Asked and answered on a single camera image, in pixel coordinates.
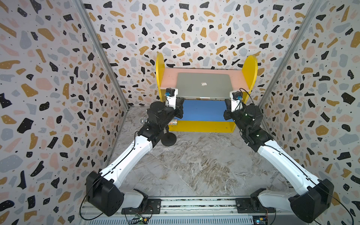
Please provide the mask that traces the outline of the silver laptop computer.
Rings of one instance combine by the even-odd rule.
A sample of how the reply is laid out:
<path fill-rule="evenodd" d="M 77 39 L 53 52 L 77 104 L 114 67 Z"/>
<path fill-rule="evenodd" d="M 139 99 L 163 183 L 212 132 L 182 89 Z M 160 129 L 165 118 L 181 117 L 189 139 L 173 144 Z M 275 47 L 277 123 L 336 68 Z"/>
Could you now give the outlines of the silver laptop computer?
<path fill-rule="evenodd" d="M 229 75 L 210 73 L 179 73 L 176 88 L 178 96 L 187 99 L 226 99 L 233 91 Z"/>

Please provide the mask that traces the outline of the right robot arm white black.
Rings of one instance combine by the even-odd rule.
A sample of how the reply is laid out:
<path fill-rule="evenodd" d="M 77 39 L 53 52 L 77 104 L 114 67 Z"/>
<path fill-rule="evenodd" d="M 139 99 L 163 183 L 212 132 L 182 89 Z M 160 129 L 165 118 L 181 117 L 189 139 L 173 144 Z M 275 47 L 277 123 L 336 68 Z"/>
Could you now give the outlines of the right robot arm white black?
<path fill-rule="evenodd" d="M 301 167 L 273 137 L 260 127 L 261 110 L 254 104 L 225 100 L 224 119 L 233 120 L 244 142 L 270 162 L 292 185 L 292 192 L 261 189 L 255 194 L 262 207 L 292 212 L 305 223 L 312 223 L 331 205 L 334 185 Z"/>

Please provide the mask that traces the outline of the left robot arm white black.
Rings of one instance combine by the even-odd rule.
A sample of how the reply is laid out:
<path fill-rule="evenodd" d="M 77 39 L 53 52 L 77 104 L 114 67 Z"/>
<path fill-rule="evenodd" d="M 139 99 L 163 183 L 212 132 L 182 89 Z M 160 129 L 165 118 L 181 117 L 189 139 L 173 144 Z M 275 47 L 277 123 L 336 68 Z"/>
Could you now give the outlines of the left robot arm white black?
<path fill-rule="evenodd" d="M 183 117 L 184 101 L 182 97 L 168 97 L 166 102 L 153 102 L 147 110 L 148 120 L 135 132 L 129 147 L 106 168 L 87 176 L 84 200 L 108 217 L 124 208 L 145 211 L 147 194 L 138 189 L 121 192 L 120 187 L 133 167 L 158 143 L 167 147 L 175 145 L 176 135 L 169 132 L 168 125 L 175 117 Z"/>

